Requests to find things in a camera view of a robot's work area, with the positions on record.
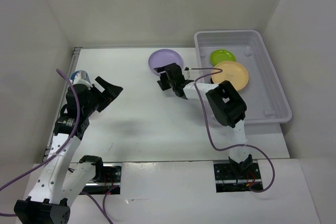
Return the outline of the green plate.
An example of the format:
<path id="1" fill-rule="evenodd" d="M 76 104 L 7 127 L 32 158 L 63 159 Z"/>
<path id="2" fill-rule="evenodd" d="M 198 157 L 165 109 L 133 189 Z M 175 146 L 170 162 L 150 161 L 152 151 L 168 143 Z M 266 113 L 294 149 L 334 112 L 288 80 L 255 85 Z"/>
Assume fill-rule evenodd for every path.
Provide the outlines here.
<path id="1" fill-rule="evenodd" d="M 211 53 L 210 61 L 215 66 L 223 61 L 236 61 L 236 57 L 228 50 L 217 49 Z"/>

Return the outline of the orange plate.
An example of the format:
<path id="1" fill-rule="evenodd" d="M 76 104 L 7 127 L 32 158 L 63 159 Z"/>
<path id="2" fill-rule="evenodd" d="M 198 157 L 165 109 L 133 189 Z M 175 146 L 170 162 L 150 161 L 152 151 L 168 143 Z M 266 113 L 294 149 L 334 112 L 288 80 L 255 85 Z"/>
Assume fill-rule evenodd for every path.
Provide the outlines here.
<path id="1" fill-rule="evenodd" d="M 218 63 L 212 73 L 211 79 L 214 83 L 229 81 L 237 91 L 242 90 L 249 81 L 249 74 L 246 68 L 235 61 Z"/>

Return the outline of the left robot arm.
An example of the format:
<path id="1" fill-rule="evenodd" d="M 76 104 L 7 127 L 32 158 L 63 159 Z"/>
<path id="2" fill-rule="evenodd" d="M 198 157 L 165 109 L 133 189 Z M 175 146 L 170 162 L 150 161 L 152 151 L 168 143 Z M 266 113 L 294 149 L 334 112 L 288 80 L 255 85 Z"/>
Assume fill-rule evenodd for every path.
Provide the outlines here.
<path id="1" fill-rule="evenodd" d="M 103 111 L 123 91 L 101 77 L 96 77 L 97 89 L 85 75 L 75 74 L 72 87 L 65 95 L 66 103 L 55 122 L 50 162 L 43 169 L 25 200 L 18 200 L 14 212 L 22 223 L 68 223 L 70 207 L 90 180 L 104 177 L 103 161 L 98 156 L 83 156 L 74 172 L 67 175 L 71 160 L 79 147 L 89 117 Z"/>

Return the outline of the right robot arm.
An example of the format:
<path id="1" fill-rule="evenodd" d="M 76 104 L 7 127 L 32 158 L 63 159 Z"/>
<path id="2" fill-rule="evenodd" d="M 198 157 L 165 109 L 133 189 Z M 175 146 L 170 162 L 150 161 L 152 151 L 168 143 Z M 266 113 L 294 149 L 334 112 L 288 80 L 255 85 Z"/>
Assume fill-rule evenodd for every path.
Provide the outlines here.
<path id="1" fill-rule="evenodd" d="M 161 90 L 172 89 L 175 95 L 182 99 L 199 99 L 205 118 L 206 129 L 209 132 L 205 104 L 208 103 L 214 118 L 226 128 L 229 147 L 230 172 L 235 178 L 243 178 L 252 165 L 253 158 L 247 150 L 245 134 L 245 112 L 247 105 L 233 87 L 225 80 L 219 84 L 200 83 L 185 79 L 181 67 L 176 63 L 154 69 L 160 74 L 158 84 Z"/>

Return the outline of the purple plate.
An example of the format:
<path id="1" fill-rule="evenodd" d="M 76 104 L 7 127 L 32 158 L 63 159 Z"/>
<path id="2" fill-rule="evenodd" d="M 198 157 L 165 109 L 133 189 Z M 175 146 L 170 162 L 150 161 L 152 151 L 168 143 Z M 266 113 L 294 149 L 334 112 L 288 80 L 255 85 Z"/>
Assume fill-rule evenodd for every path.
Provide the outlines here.
<path id="1" fill-rule="evenodd" d="M 153 52 L 148 59 L 148 65 L 150 70 L 157 76 L 160 73 L 155 71 L 155 68 L 164 67 L 171 63 L 178 64 L 181 68 L 183 67 L 183 59 L 179 53 L 171 49 L 160 49 Z"/>

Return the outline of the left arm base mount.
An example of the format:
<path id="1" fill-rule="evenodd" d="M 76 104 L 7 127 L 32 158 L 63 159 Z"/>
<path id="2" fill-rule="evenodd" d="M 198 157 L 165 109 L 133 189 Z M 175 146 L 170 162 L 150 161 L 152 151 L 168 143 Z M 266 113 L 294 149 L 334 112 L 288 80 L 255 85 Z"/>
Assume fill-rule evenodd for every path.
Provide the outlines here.
<path id="1" fill-rule="evenodd" d="M 118 195 L 120 193 L 122 165 L 104 164 L 101 157 L 85 155 L 79 163 L 88 163 L 95 167 L 95 176 L 90 179 L 83 192 L 91 195 L 104 195 L 106 193 Z"/>

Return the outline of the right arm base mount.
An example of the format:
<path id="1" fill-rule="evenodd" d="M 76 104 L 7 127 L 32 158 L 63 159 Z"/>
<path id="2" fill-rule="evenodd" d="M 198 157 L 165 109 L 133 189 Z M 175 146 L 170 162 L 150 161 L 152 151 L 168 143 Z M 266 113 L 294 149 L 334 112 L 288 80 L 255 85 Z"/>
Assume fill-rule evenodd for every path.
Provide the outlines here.
<path id="1" fill-rule="evenodd" d="M 213 164 L 215 186 L 217 193 L 244 192 L 252 189 L 263 190 L 263 183 L 257 162 L 236 178 L 228 161 L 215 162 Z"/>

